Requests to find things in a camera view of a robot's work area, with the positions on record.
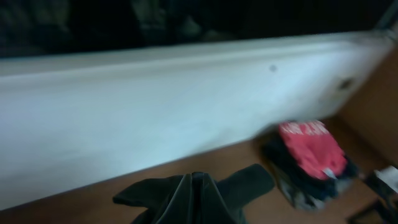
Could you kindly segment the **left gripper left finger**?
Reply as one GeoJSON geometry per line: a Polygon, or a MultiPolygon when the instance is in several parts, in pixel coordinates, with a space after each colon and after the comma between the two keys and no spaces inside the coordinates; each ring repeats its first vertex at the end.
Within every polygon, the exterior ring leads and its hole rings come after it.
{"type": "Polygon", "coordinates": [[[189,224],[192,222],[194,191],[192,175],[186,174],[155,224],[189,224]]]}

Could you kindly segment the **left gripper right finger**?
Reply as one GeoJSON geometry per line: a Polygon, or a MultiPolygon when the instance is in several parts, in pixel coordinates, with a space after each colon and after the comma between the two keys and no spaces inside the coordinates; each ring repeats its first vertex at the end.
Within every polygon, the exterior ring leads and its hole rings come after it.
{"type": "Polygon", "coordinates": [[[203,174],[201,186],[201,222],[203,224],[235,224],[234,218],[209,174],[203,174]]]}

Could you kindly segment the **dark green t-shirt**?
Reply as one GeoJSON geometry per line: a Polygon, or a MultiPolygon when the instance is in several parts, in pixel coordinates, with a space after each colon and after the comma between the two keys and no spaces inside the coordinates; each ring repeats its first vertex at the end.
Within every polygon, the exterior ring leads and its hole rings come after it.
{"type": "MultiPolygon", "coordinates": [[[[191,223],[202,223],[201,186],[203,174],[208,173],[193,172],[189,174],[192,175],[194,191],[191,223]]],[[[174,175],[161,179],[144,179],[116,194],[113,197],[113,202],[130,207],[144,207],[145,211],[133,222],[155,224],[164,212],[183,176],[174,175]]],[[[275,186],[271,175],[259,164],[241,169],[226,179],[213,180],[236,223],[246,222],[243,212],[244,206],[270,192],[275,186]]]]}

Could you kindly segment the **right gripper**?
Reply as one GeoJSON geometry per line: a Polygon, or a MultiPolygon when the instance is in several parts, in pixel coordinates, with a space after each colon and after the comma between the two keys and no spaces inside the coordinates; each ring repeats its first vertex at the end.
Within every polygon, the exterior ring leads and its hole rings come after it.
{"type": "Polygon", "coordinates": [[[348,224],[397,224],[397,192],[377,177],[367,177],[363,182],[377,194],[375,202],[350,216],[348,224]]]}

